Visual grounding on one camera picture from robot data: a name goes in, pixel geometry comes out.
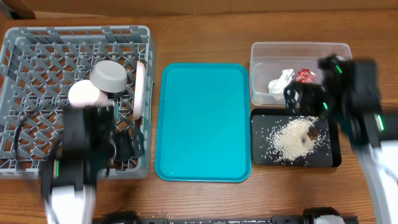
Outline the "grey bowl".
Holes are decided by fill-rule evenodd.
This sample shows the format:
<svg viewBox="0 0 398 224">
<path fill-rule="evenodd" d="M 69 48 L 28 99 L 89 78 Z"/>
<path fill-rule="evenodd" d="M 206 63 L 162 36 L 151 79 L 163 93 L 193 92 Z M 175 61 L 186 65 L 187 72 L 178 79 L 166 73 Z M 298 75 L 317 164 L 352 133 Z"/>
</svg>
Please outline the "grey bowl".
<svg viewBox="0 0 398 224">
<path fill-rule="evenodd" d="M 119 93 L 127 85 L 127 71 L 119 63 L 111 60 L 98 62 L 90 73 L 91 83 L 108 93 Z"/>
</svg>

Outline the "rice and food scraps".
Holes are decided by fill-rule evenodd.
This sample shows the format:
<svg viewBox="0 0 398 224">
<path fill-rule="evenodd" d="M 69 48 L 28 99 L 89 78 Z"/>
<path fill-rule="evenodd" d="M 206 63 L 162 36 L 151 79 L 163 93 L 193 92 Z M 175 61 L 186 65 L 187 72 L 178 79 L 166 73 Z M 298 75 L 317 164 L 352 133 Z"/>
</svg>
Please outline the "rice and food scraps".
<svg viewBox="0 0 398 224">
<path fill-rule="evenodd" d="M 309 156 L 320 149 L 330 148 L 327 121 L 316 116 L 288 116 L 278 118 L 269 128 L 262 129 L 258 149 L 263 159 L 293 164 L 299 159 L 309 163 Z"/>
</svg>

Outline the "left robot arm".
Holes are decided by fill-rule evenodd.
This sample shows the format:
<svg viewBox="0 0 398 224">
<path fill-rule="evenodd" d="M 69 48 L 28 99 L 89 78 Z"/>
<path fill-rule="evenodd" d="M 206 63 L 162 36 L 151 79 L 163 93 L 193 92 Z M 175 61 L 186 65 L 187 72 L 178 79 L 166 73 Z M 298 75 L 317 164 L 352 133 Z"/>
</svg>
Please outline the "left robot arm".
<svg viewBox="0 0 398 224">
<path fill-rule="evenodd" d="M 143 152 L 137 126 L 116 131 L 113 106 L 65 108 L 63 133 L 40 168 L 48 223 L 91 223 L 100 172 Z"/>
</svg>

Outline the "large white plate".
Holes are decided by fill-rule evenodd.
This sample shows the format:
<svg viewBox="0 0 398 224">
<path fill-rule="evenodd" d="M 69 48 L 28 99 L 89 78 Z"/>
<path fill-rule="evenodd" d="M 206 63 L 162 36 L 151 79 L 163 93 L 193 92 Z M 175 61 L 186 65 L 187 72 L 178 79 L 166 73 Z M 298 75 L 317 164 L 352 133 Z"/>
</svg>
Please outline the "large white plate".
<svg viewBox="0 0 398 224">
<path fill-rule="evenodd" d="M 138 120 L 141 117 L 144 108 L 144 87 L 145 87 L 145 65 L 137 61 L 136 82 L 134 90 L 134 104 L 132 111 L 132 120 Z"/>
</svg>

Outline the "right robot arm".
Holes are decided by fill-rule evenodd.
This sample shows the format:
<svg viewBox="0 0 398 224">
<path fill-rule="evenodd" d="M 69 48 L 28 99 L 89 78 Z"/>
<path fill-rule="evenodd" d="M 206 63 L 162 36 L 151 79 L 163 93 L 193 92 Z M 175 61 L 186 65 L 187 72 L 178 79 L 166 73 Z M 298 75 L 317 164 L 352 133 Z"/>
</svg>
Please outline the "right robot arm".
<svg viewBox="0 0 398 224">
<path fill-rule="evenodd" d="M 321 84 L 286 86 L 287 109 L 340 125 L 364 172 L 377 223 L 397 223 L 397 112 L 382 110 L 376 61 L 330 54 L 318 67 Z"/>
</svg>

